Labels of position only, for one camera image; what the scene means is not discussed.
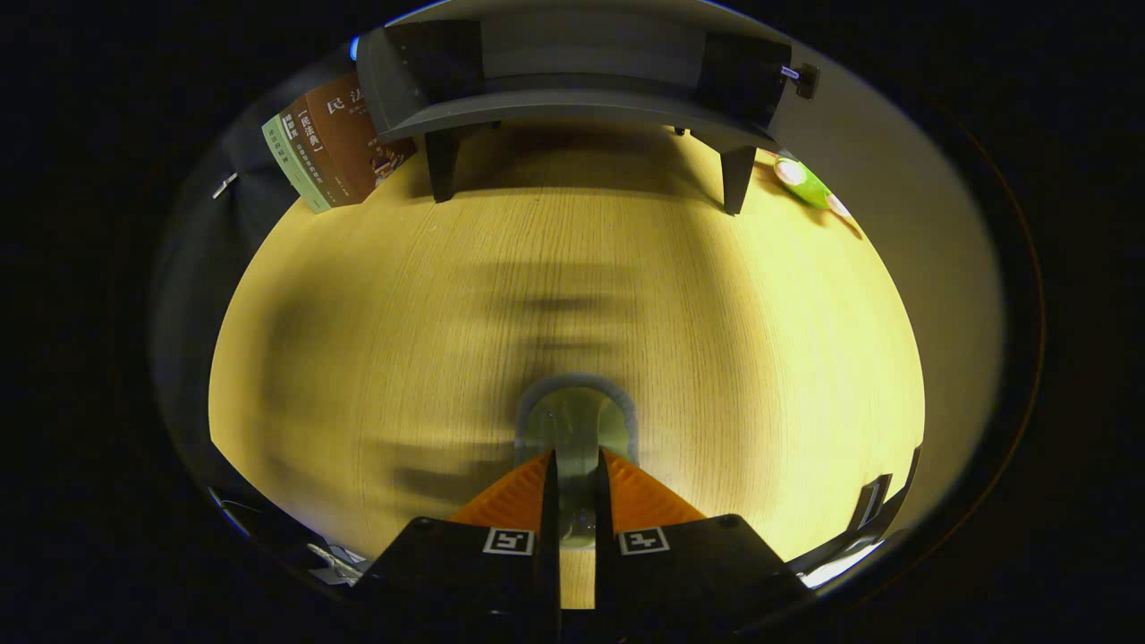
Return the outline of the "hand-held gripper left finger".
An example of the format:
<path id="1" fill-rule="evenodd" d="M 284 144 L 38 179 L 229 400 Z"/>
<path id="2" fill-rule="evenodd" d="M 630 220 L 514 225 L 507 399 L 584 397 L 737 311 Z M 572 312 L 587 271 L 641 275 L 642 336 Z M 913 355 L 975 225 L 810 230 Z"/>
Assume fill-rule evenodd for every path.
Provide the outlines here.
<path id="1" fill-rule="evenodd" d="M 417 517 L 354 586 L 409 620 L 559 618 L 556 453 L 527 460 L 445 519 Z"/>

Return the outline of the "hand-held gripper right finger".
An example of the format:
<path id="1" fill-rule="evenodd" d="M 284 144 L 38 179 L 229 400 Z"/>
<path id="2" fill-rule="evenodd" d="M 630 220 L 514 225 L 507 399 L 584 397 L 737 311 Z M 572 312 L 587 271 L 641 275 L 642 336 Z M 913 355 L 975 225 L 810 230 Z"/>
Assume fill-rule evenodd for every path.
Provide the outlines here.
<path id="1" fill-rule="evenodd" d="M 700 513 L 609 449 L 597 510 L 597 608 L 617 620 L 763 620 L 810 602 L 744 518 Z"/>

